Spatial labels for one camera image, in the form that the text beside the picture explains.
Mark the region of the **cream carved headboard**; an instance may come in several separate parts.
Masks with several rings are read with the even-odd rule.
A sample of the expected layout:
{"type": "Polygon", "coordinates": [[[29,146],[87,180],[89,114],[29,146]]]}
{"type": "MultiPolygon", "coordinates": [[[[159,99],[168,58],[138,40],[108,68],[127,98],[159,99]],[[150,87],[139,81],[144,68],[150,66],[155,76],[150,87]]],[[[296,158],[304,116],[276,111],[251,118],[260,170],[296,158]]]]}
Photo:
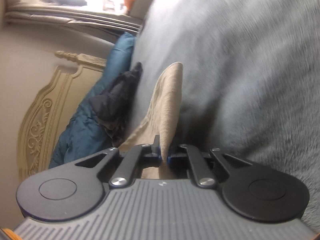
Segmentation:
{"type": "Polygon", "coordinates": [[[76,63],[77,69],[71,74],[58,66],[27,110],[17,140],[19,181],[48,169],[59,136],[102,76],[107,62],[92,55],[64,51],[56,51],[55,56],[76,63]]]}

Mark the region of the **beige khaki trousers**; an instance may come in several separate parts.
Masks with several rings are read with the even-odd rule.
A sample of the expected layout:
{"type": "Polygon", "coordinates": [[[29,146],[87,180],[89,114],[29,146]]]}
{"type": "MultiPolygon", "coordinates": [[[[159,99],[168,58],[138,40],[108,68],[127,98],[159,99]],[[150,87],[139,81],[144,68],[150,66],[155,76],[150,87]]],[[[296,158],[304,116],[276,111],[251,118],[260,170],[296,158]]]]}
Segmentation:
{"type": "Polygon", "coordinates": [[[159,135],[161,148],[160,167],[148,167],[142,171],[143,179],[171,179],[167,156],[178,123],[182,98],[183,64],[175,62],[160,75],[146,116],[119,147],[121,152],[139,144],[150,144],[159,135]]]}

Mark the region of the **teal blue pillow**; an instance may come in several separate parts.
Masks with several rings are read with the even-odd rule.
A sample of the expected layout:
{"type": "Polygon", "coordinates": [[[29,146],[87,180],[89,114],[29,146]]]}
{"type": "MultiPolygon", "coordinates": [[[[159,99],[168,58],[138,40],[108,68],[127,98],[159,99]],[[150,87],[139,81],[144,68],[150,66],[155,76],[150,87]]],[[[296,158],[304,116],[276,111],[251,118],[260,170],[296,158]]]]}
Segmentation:
{"type": "Polygon", "coordinates": [[[136,38],[124,33],[112,48],[101,78],[78,105],[52,153],[49,168],[70,163],[112,147],[112,139],[101,124],[114,123],[128,109],[131,57],[136,38]]]}

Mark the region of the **grey fleece bed blanket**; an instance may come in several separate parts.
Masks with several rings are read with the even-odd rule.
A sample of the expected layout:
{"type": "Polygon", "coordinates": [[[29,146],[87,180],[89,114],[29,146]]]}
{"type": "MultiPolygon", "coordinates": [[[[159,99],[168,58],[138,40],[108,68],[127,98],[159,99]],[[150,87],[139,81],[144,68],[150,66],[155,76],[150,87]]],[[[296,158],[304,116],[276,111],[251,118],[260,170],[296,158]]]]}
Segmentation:
{"type": "Polygon", "coordinates": [[[126,133],[183,64],[175,141],[218,147],[302,180],[319,230],[319,0],[153,0],[132,62],[143,75],[126,133]]]}

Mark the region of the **dark grey jacket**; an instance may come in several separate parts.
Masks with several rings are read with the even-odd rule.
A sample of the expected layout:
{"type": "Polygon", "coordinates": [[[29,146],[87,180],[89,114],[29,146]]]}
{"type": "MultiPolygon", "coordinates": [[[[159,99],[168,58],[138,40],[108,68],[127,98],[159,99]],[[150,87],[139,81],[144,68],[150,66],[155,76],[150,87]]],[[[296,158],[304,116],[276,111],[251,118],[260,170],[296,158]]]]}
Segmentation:
{"type": "Polygon", "coordinates": [[[127,120],[142,73],[142,64],[137,62],[131,70],[118,75],[100,95],[89,99],[99,124],[114,147],[124,142],[127,120]]]}

